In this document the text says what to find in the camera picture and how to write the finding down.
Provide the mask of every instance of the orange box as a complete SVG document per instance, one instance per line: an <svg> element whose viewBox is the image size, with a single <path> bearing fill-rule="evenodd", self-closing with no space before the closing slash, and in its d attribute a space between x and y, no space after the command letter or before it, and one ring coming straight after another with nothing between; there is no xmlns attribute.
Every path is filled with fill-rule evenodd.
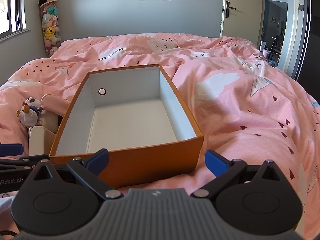
<svg viewBox="0 0 320 240"><path fill-rule="evenodd" d="M87 73L52 144L55 164L106 148L99 178L119 188L192 172L203 135L161 65Z"/></svg>

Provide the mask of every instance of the window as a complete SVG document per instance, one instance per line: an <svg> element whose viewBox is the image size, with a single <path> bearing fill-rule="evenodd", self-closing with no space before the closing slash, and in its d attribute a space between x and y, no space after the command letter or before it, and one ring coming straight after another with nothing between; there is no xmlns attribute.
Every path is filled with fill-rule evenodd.
<svg viewBox="0 0 320 240"><path fill-rule="evenodd" d="M22 29L21 0L0 0L0 39Z"/></svg>

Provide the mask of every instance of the pink duvet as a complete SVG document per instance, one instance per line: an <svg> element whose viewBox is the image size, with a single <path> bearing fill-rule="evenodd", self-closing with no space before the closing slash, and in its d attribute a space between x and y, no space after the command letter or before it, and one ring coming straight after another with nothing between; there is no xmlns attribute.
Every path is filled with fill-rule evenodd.
<svg viewBox="0 0 320 240"><path fill-rule="evenodd" d="M143 187L193 192L214 178L204 165L207 149L249 164L273 159L303 204L297 231L307 239L320 233L319 104L242 39L151 33L65 41L51 58L25 64L0 87L0 142L22 143L28 155L27 130L15 115L26 98L52 93L71 100L88 71L154 63L187 102L204 145L192 174ZM10 201L0 201L0 230L14 227L4 211Z"/></svg>

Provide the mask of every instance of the dark red heart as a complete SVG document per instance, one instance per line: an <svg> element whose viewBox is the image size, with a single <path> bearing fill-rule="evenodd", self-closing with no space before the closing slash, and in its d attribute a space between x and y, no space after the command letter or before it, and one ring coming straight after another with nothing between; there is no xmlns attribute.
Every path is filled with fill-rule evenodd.
<svg viewBox="0 0 320 240"><path fill-rule="evenodd" d="M289 169L289 174L290 174L290 179L293 180L295 177L290 169Z"/></svg>

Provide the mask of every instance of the metal screw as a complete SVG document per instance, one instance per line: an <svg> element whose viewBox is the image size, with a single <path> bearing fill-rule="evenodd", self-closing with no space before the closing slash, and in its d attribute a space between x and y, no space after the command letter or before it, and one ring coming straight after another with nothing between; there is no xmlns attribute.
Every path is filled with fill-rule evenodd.
<svg viewBox="0 0 320 240"><path fill-rule="evenodd" d="M121 196L121 192L117 189L111 189L111 190L106 191L105 195L107 198L110 198L110 199L118 198Z"/></svg>
<svg viewBox="0 0 320 240"><path fill-rule="evenodd" d="M209 196L209 191L207 191L206 189L203 189L203 188L201 188L201 189L197 189L194 193L193 193L193 195L195 196L195 197L198 197L198 198L203 198L203 197L207 197L207 196Z"/></svg>

